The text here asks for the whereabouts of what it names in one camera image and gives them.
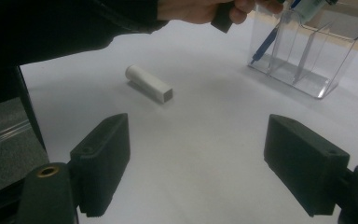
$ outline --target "clear plastic container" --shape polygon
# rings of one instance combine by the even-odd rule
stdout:
[[[255,53],[274,28],[274,42],[255,60]],[[325,5],[307,22],[292,9],[273,15],[257,7],[248,64],[322,99],[345,74],[357,40],[358,7],[352,5]]]

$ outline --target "hand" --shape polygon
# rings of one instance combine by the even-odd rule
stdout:
[[[159,0],[158,20],[181,20],[201,24],[210,22],[220,3],[232,0]],[[229,12],[231,20],[240,24],[246,20],[247,14],[255,4],[265,7],[272,13],[279,13],[283,5],[276,0],[234,0],[235,7]]]

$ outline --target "white object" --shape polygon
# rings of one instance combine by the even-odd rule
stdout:
[[[136,65],[127,68],[126,77],[162,103],[171,100],[173,96],[172,87]]]

